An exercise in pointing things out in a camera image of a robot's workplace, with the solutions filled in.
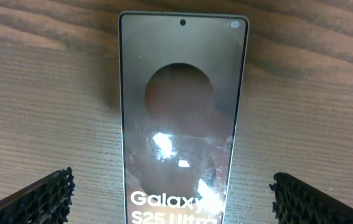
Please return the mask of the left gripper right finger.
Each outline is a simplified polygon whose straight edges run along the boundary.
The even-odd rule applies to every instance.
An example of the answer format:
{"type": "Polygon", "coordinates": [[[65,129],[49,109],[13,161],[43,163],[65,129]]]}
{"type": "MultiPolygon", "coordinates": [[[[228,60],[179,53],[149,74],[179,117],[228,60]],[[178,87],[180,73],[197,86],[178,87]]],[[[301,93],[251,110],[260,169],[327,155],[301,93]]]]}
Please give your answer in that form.
{"type": "Polygon", "coordinates": [[[272,212],[279,224],[353,224],[353,208],[285,173],[275,173],[272,212]]]}

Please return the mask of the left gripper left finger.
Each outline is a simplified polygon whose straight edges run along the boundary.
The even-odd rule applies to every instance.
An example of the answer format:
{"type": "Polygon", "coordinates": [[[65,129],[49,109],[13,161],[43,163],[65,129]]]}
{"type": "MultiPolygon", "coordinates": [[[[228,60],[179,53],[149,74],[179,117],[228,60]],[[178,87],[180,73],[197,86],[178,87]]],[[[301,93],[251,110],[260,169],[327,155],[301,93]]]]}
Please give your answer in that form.
{"type": "Polygon", "coordinates": [[[0,224],[64,224],[75,188],[72,168],[57,170],[0,200],[0,224]]]}

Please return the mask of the Galaxy S25 Ultra smartphone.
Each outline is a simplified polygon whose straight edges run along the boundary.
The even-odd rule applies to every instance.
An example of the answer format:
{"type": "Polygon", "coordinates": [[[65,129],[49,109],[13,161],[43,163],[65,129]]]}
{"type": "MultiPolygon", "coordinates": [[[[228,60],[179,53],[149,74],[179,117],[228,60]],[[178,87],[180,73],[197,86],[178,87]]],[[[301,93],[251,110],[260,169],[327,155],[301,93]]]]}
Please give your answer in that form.
{"type": "Polygon", "coordinates": [[[118,18],[126,223],[223,223],[249,20],[118,18]]]}

